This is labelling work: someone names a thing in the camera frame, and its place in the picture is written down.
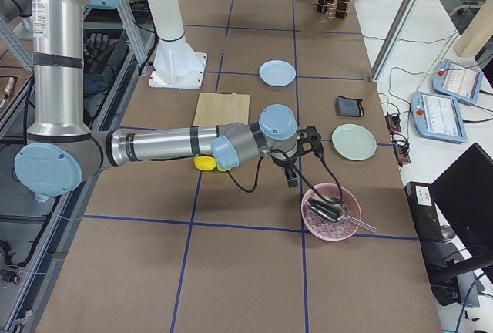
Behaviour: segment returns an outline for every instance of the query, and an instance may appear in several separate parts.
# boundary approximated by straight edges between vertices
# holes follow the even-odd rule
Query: yellow object
[[[216,159],[214,157],[200,156],[193,158],[195,167],[202,171],[211,171],[216,168]]]

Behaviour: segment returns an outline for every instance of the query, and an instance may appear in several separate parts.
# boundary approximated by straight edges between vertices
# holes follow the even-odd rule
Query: light blue plate
[[[337,127],[332,133],[332,144],[342,157],[353,161],[366,160],[377,150],[373,134],[353,123]]]
[[[288,62],[273,60],[260,67],[260,78],[270,86],[289,85],[296,77],[296,70]]]

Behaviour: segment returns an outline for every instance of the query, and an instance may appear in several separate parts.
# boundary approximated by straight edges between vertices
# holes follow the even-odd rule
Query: wooden cutting board
[[[248,124],[249,107],[248,94],[202,92],[199,94],[193,125],[223,125],[236,121]]]

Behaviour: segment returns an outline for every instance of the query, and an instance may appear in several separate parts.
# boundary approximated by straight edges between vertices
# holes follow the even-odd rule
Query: white table
[[[363,35],[385,38],[401,1],[354,0]],[[447,38],[454,32],[455,27],[439,0],[419,0],[418,5],[402,32],[401,39],[432,42]],[[455,43],[459,38],[457,36],[453,39]],[[372,65],[382,43],[383,41],[378,39],[365,39],[368,57]],[[439,59],[452,59],[467,66],[476,64],[474,59],[457,57],[453,44],[444,56],[441,56],[445,45],[448,47],[449,44],[450,42],[445,40],[430,45],[399,41],[389,62],[385,66],[382,76],[377,82],[379,93],[388,95],[389,75],[393,67],[400,67],[409,72],[435,70],[439,63],[437,57],[440,57]],[[431,77],[432,74],[413,76],[395,69],[392,72],[391,91],[393,94],[411,101],[411,97],[418,88],[425,92],[431,91]],[[484,78],[481,88],[491,92],[491,87],[486,78]],[[405,102],[392,96],[389,96],[389,98],[390,102],[396,104],[401,112],[408,109],[408,105]],[[381,96],[381,100],[386,101],[387,99],[385,96]],[[493,97],[481,93],[478,98],[478,105],[493,109]],[[460,108],[464,119],[476,120],[491,117],[490,113],[474,107],[461,105]],[[389,111],[391,113],[395,112],[394,107],[389,106]],[[473,142],[478,142],[490,156],[493,156],[493,121],[489,123],[467,124],[467,143],[454,144],[422,138],[417,135],[412,120],[407,124],[407,114],[401,115],[401,119],[404,134],[409,134],[409,141],[411,143],[411,164],[404,166],[401,171],[403,185],[409,181],[433,182]],[[463,247],[459,240],[457,242],[458,248]],[[469,257],[470,255],[466,252],[464,256]],[[486,287],[485,292],[491,294],[493,288],[490,281],[486,277],[483,277],[481,282]],[[473,332],[475,329],[493,331],[493,314],[491,313],[493,311],[493,300],[488,297],[480,297],[480,303],[480,308],[468,308],[470,317],[480,317],[480,320],[476,322],[463,320],[461,323],[461,332]],[[443,329],[454,331],[461,306],[459,304],[453,304],[444,308],[437,303],[437,307]]]

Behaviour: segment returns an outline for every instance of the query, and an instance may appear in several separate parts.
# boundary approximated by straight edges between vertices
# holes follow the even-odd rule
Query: pink bowl
[[[339,190],[336,184],[332,183],[322,183],[314,186],[316,190],[328,197],[339,197]],[[348,190],[342,188],[343,201],[347,205],[349,211],[348,214],[361,220],[361,208],[360,204],[354,198],[353,194]],[[311,190],[307,190],[301,200],[301,217],[308,230],[316,237],[323,239],[324,241],[342,241],[347,239],[356,233],[359,228],[357,225],[343,220],[338,224],[330,223],[323,220],[321,217],[317,216],[311,212],[308,207],[308,199],[318,196]]]

